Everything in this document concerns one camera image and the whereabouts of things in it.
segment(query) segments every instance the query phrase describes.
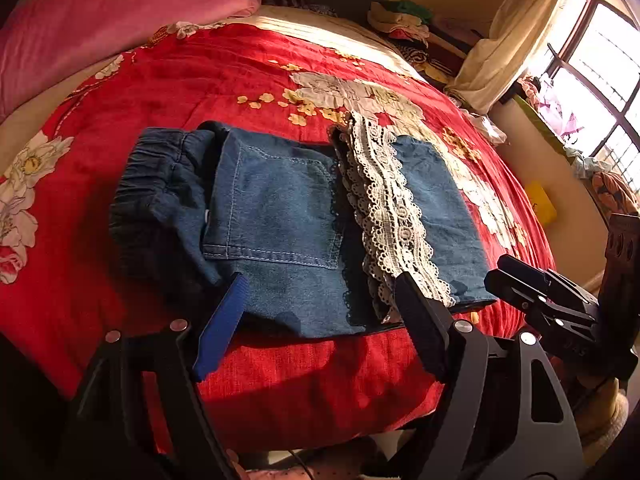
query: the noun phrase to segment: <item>green cloth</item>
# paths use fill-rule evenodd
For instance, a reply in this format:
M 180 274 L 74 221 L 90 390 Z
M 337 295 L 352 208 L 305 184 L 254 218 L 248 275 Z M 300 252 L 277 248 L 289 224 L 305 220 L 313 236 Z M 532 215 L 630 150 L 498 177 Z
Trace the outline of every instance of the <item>green cloth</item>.
M 418 16 L 418 18 L 422 20 L 422 23 L 429 23 L 433 18 L 433 12 L 431 10 L 412 2 L 411 0 L 399 0 L 397 2 L 384 0 L 382 1 L 382 6 L 391 12 L 403 12 L 404 14 Z

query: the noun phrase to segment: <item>window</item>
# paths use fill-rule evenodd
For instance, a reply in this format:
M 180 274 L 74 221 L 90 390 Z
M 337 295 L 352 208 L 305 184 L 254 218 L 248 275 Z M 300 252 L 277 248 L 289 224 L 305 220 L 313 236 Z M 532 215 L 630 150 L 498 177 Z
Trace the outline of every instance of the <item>window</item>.
M 568 144 L 640 193 L 640 32 L 626 16 L 604 0 L 567 0 L 529 71 L 546 73 L 574 113 L 582 129 Z

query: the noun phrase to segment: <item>red bedspread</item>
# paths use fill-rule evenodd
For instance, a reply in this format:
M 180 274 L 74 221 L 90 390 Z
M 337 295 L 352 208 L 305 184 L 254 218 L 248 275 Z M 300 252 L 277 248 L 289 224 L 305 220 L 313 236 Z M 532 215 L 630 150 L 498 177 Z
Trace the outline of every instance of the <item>red bedspread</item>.
M 520 184 L 432 87 L 251 25 L 172 34 L 85 82 L 0 177 L 0 330 L 67 397 L 107 330 L 149 332 L 171 319 L 151 287 L 121 274 L 108 235 L 108 206 L 140 132 L 218 120 L 327 142 L 344 96 L 319 76 L 314 88 L 333 96 L 335 108 L 293 104 L 286 89 L 300 86 L 290 75 L 305 72 L 384 85 L 375 98 L 385 111 L 398 106 L 398 94 L 418 105 L 449 153 L 488 184 L 467 186 L 463 195 L 490 204 L 479 209 L 468 201 L 490 266 L 505 252 L 553 266 Z M 522 323 L 522 314 L 501 302 L 479 317 L 479 327 L 498 336 Z M 320 446 L 394 428 L 430 412 L 441 389 L 422 370 L 405 330 L 393 330 L 320 341 L 238 334 L 201 393 L 223 443 L 242 451 Z

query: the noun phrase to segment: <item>back pocket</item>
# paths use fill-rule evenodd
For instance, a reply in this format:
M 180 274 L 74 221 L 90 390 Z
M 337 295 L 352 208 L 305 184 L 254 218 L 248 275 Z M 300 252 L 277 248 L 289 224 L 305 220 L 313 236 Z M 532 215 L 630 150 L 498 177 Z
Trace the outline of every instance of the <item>back pocket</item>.
M 335 269 L 342 227 L 334 214 L 333 161 L 285 139 L 252 135 L 261 137 L 260 148 L 233 134 L 222 148 L 205 257 Z

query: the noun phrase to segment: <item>pile of clothes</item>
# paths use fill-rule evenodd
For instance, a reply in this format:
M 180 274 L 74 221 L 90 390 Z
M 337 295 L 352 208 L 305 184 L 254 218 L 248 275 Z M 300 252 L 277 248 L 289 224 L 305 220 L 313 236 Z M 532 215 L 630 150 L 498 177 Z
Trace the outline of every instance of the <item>pile of clothes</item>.
M 409 0 L 385 1 L 384 5 L 378 2 L 371 3 L 367 21 L 371 27 L 388 34 L 394 40 L 419 41 L 427 49 L 429 28 L 426 23 L 432 16 L 430 10 Z
M 372 2 L 367 21 L 398 49 L 406 62 L 439 89 L 455 77 L 471 44 L 479 39 L 475 34 L 463 34 L 463 39 L 458 40 L 441 33 L 437 24 L 451 28 L 449 22 L 410 0 Z M 473 37 L 471 41 L 467 39 L 469 36 Z

